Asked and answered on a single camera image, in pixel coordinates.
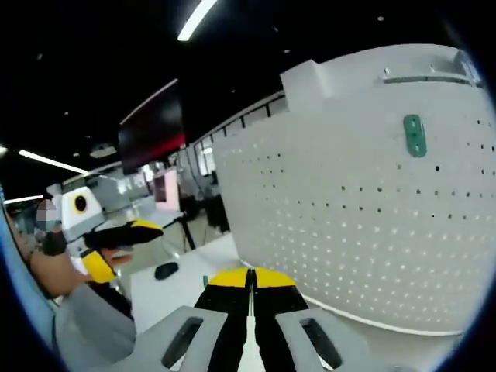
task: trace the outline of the black ceiling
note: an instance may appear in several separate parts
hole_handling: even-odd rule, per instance
[[[121,120],[174,78],[180,82],[187,136],[194,140],[282,89],[279,73],[304,60],[321,62],[396,43],[453,44],[423,6],[406,9],[396,2],[365,9],[316,0],[218,0],[193,37],[177,42],[198,3],[5,5],[0,144],[90,170],[119,159],[118,154],[93,159],[91,148],[117,145]],[[38,193],[74,175],[12,151],[0,159],[7,198]]]

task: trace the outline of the white curved structure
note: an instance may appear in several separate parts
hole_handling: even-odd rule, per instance
[[[494,273],[496,121],[456,52],[390,46],[283,74],[290,112],[214,146],[242,260],[373,326],[462,332]],[[411,114],[424,157],[407,150]]]

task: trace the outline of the black circular sensor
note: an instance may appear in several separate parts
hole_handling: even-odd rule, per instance
[[[74,205],[76,205],[76,209],[78,212],[84,212],[86,210],[86,198],[82,195],[79,195],[76,197],[76,200],[74,200]]]

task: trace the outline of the floor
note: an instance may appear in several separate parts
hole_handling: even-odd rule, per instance
[[[196,246],[202,246],[221,236],[220,232],[208,226],[206,215],[188,223]],[[151,243],[135,246],[133,260],[119,268],[121,290],[130,292],[130,275],[150,266],[163,263],[175,255],[189,251],[179,224],[164,230],[164,236]],[[413,336],[379,329],[337,316],[351,329],[367,339],[370,353],[386,361],[391,366],[411,367],[419,372],[433,370],[446,354],[453,349],[459,337]]]

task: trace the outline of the ceiling light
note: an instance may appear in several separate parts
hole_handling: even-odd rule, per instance
[[[200,22],[204,19],[208,11],[216,2],[217,0],[201,0],[200,4],[198,4],[196,9],[193,11],[186,24],[184,24],[184,27],[181,30],[181,33],[179,33],[177,39],[179,41],[188,41]]]
[[[29,151],[20,150],[19,155],[22,155],[24,157],[28,157],[29,159],[41,161],[42,163],[54,165],[55,167],[67,169],[69,171],[73,171],[76,173],[81,173],[81,174],[85,174],[85,175],[89,174],[89,172],[84,170],[84,169],[72,167],[71,165],[67,165],[67,164],[61,163],[59,161],[51,160],[51,159],[48,159],[47,157],[41,157],[40,155],[36,155],[35,153],[30,153]]]
[[[27,202],[29,200],[37,200],[41,199],[43,195],[35,195],[35,196],[26,196],[25,198],[17,198],[17,199],[10,199],[10,200],[5,200],[3,204],[12,204],[12,203],[19,203],[19,202]]]

